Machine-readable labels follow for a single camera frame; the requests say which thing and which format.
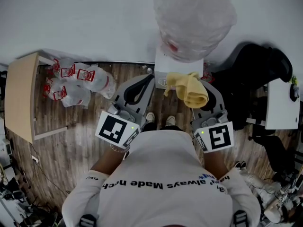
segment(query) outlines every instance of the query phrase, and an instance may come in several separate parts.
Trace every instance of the white box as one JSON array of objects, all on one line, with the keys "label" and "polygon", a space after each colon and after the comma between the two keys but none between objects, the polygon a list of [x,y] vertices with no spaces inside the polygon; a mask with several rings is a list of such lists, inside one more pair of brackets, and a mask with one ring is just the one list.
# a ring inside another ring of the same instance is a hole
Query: white box
[{"label": "white box", "polygon": [[191,72],[197,71],[199,72],[199,76],[202,77],[203,63],[203,59],[193,63],[183,63],[180,61],[176,61],[162,52],[159,43],[156,49],[155,59],[156,88],[166,89],[166,74],[168,72],[179,72],[183,74],[189,74]]}]

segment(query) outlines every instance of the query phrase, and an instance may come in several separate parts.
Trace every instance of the shoe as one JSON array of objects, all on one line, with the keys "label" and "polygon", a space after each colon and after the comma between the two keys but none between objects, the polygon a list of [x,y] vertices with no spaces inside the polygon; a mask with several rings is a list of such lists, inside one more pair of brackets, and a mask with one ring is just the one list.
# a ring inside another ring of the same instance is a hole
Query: shoe
[{"label": "shoe", "polygon": [[152,113],[152,112],[149,112],[147,115],[146,115],[146,120],[148,123],[155,123],[156,121],[156,117],[155,117],[155,114]]},{"label": "shoe", "polygon": [[240,168],[246,168],[246,162],[242,161]]},{"label": "shoe", "polygon": [[239,161],[237,161],[234,167],[235,168],[241,168],[241,163]]},{"label": "shoe", "polygon": [[173,126],[176,125],[176,118],[174,116],[170,116],[167,118],[165,122],[165,126]]}]

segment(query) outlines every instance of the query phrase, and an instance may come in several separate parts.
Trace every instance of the person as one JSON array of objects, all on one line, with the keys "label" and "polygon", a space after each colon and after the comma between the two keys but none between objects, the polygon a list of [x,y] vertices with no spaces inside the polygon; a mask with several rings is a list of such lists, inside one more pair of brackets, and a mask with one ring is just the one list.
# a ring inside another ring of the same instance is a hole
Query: person
[{"label": "person", "polygon": [[160,131],[153,113],[146,119],[125,160],[109,148],[69,194],[62,207],[67,227],[88,214],[102,227],[228,227],[237,205],[250,227],[258,225],[257,198],[235,168],[227,170],[221,152],[205,154],[203,168],[175,117]]},{"label": "person", "polygon": [[234,166],[249,187],[255,188],[260,197],[264,215],[272,223],[292,223],[300,215],[301,195],[289,194],[290,184],[282,187],[279,182],[268,183],[246,169],[246,162],[236,162]]}]

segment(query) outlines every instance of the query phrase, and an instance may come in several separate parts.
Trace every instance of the plastic bag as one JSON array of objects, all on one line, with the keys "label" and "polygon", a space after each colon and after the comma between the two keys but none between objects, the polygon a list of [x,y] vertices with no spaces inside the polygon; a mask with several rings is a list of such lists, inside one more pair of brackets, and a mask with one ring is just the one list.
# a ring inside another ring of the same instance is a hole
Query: plastic bag
[{"label": "plastic bag", "polygon": [[90,66],[79,62],[72,64],[70,68],[61,68],[61,78],[78,86],[83,86],[83,81],[77,79],[78,73],[79,70],[86,70],[88,67]]},{"label": "plastic bag", "polygon": [[47,79],[43,96],[54,101],[61,101],[64,107],[88,106],[90,101],[89,90],[58,78]]},{"label": "plastic bag", "polygon": [[86,70],[89,65],[74,61],[70,58],[54,59],[53,74],[59,79],[65,79],[73,84],[83,86],[83,81],[77,80],[78,71]]},{"label": "plastic bag", "polygon": [[237,22],[230,0],[154,0],[163,52],[182,62],[207,56]]},{"label": "plastic bag", "polygon": [[92,92],[100,93],[110,99],[116,91],[116,81],[113,76],[98,66],[79,70],[77,78],[83,80],[83,86]]}]

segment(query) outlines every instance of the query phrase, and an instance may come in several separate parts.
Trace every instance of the yellow cloth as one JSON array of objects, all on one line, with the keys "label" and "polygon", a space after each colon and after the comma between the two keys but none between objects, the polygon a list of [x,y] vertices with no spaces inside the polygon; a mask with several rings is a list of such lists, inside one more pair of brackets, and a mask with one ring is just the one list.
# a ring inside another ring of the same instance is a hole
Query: yellow cloth
[{"label": "yellow cloth", "polygon": [[201,108],[207,104],[209,99],[205,87],[198,79],[198,72],[192,72],[188,75],[169,72],[166,75],[167,89],[164,95],[168,96],[171,87],[175,86],[177,97],[183,100],[187,107]]}]

